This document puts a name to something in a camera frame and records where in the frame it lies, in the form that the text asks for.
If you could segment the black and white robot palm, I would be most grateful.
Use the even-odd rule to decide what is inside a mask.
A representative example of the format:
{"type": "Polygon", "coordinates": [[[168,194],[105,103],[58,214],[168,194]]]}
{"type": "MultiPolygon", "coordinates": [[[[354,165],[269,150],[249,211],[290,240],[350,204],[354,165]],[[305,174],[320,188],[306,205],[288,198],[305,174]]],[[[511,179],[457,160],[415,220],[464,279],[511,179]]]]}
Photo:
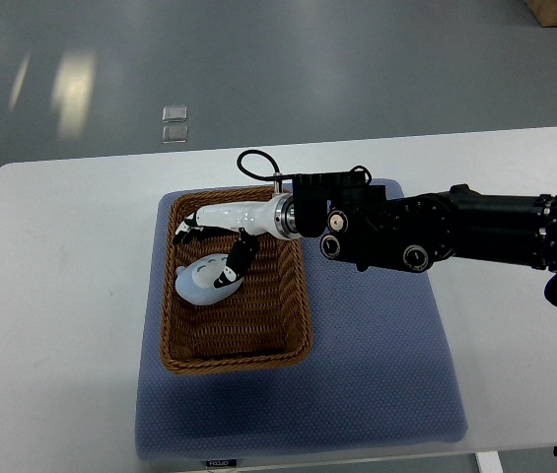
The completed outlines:
{"type": "Polygon", "coordinates": [[[292,238],[287,224],[287,210],[292,203],[290,194],[276,194],[268,201],[242,201],[207,205],[185,217],[176,228],[173,244],[188,243],[198,238],[204,228],[219,228],[232,232],[244,230],[227,256],[224,270],[214,281],[219,289],[240,281],[250,269],[259,251],[257,236],[270,234],[283,240],[292,238]]]}

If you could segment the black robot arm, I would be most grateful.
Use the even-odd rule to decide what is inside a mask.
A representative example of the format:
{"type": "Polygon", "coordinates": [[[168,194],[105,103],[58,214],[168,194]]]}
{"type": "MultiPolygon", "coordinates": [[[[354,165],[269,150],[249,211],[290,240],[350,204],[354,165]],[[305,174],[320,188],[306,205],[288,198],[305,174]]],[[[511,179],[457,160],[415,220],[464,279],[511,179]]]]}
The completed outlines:
{"type": "Polygon", "coordinates": [[[185,217],[174,242],[226,231],[243,241],[321,237],[330,260],[361,271],[420,273],[449,257],[547,269],[557,289],[557,195],[483,195],[465,184],[447,192],[390,199],[363,167],[293,174],[292,191],[260,203],[202,207],[185,217]]]}

